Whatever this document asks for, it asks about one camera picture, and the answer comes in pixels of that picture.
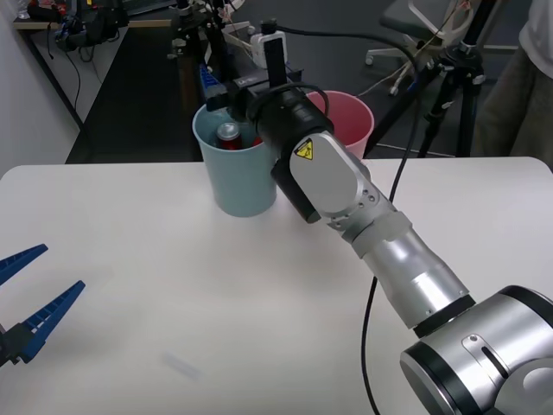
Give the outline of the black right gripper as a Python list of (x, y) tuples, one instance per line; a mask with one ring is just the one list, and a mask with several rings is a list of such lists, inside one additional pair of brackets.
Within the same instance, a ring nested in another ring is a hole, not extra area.
[(285, 66), (288, 82), (271, 86), (269, 79), (250, 76), (230, 82), (219, 81), (207, 68), (200, 65), (200, 81), (208, 111), (227, 108), (235, 120), (248, 120), (249, 114), (257, 115), (261, 107), (279, 93), (299, 88), (302, 85), (302, 69)]

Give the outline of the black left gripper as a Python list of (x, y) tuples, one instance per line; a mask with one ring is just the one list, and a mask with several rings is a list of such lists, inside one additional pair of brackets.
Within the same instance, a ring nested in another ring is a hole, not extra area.
[[(0, 285), (9, 281), (21, 269), (29, 265), (47, 250), (48, 247), (45, 244), (40, 244), (1, 259)], [(50, 303), (36, 311), (32, 316), (21, 322), (21, 340), (19, 345), (17, 343), (17, 325), (8, 330), (1, 328), (0, 366), (2, 367), (9, 361), (14, 365), (19, 360), (22, 360), (24, 363), (32, 361), (85, 287), (86, 284), (83, 281), (78, 281)]]

